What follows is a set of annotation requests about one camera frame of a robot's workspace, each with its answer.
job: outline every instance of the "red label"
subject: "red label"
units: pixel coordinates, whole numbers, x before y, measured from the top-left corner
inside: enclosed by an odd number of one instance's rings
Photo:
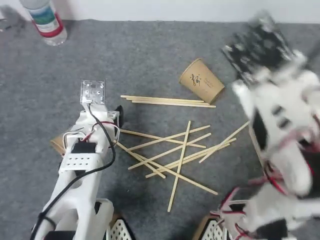
[[[64,25],[63,25],[59,15],[57,13],[55,13],[54,16],[55,16],[59,26],[58,26],[58,28],[56,28],[55,30],[53,30],[51,32],[40,31],[37,24],[35,23],[35,21],[34,20],[32,21],[41,36],[43,36],[45,38],[53,38],[53,37],[59,35],[62,32],[62,30],[64,29]]]

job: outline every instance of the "black circuit board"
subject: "black circuit board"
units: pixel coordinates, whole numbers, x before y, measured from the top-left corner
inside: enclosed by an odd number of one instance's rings
[[[237,71],[237,78],[253,83],[253,75],[261,68],[275,71],[292,59],[293,52],[271,16],[262,12],[234,34],[222,48]]]

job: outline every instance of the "blurry robot arm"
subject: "blurry robot arm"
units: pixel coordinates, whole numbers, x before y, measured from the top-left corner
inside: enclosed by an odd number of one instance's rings
[[[288,231],[320,216],[320,83],[306,69],[319,46],[307,56],[291,51],[267,15],[249,28],[245,39],[237,36],[223,51],[237,70],[232,88],[250,120],[265,176],[235,187],[218,214],[224,239],[295,239]],[[252,198],[232,200],[252,186],[260,187]]]

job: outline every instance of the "cardboard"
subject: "cardboard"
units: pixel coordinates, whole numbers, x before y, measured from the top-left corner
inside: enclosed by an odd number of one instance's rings
[[[190,89],[208,104],[211,104],[225,88],[201,58],[196,59],[186,68],[179,79],[179,83]]]
[[[51,146],[61,155],[65,155],[66,151],[64,148],[63,140],[62,140],[63,134],[56,136],[54,139],[50,140]]]

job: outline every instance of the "white perforated plate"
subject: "white perforated plate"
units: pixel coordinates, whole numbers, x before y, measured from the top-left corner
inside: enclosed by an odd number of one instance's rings
[[[123,220],[118,219],[111,229],[111,240],[132,240]]]
[[[220,226],[215,227],[216,224],[216,220],[209,222],[201,240],[223,240],[223,231]]]

